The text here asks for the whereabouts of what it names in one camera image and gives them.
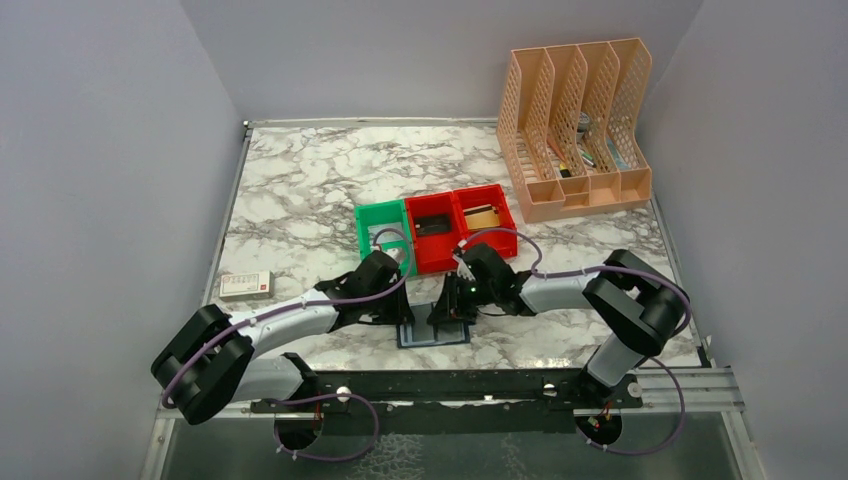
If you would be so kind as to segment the navy blue card holder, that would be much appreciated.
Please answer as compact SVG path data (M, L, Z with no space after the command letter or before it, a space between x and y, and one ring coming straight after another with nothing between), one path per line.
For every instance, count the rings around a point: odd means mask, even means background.
M425 348L468 344L471 341L467 322L430 325L426 322L434 303L412 305L414 321L396 325L396 343L399 349Z

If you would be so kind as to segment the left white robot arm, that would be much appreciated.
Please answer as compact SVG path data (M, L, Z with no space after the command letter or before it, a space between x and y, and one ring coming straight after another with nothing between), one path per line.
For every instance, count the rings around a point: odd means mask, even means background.
M290 410L306 408L315 386L302 361L285 357L269 368L254 361L351 325L412 322L401 274L405 255L400 248L373 250L355 270L270 307L235 313L216 304L199 308L151 364L162 406L178 410L191 425L234 401L276 397Z

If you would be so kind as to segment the peach desk file organizer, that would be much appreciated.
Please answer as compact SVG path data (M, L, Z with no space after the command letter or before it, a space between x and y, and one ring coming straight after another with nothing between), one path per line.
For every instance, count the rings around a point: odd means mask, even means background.
M652 169L635 131L651 69L640 38L511 51L496 136L525 222L650 201ZM561 177L548 136L566 155L571 178Z

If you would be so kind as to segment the red double bin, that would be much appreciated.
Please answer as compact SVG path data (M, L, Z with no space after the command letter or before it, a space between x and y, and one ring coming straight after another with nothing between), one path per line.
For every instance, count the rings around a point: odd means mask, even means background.
M404 202L413 235L416 270L420 275L441 273L456 268L457 262L452 258L452 252L462 240L467 241L470 246L484 242L493 247L504 259L517 255L517 238L512 234L500 231L472 239L472 235L482 230L469 231L464 220L464 209L493 205L498 209L500 215L500 228L508 230L516 228L503 188L498 184L408 197ZM453 231L443 235L417 237L413 218L440 213L450 215Z

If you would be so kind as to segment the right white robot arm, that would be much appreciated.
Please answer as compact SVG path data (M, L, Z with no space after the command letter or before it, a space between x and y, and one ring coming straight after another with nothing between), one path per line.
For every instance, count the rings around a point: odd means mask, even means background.
M516 271L485 243L460 252L458 259L457 271L444 277L430 325L472 322L490 305L508 316L585 309L600 316L611 333L576 383L579 398L592 407L612 399L625 375L659 355L692 317L688 295L625 249L600 265L557 273Z

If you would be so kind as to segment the green plastic bin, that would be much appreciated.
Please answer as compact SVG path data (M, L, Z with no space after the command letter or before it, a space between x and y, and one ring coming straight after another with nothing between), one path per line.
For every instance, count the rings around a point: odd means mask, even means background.
M359 256L364 260L376 246L383 250L400 248L407 252L401 264L402 272L416 270L415 257L409 255L413 250L413 235L408 220L405 202L401 199L381 203L360 205L354 208Z

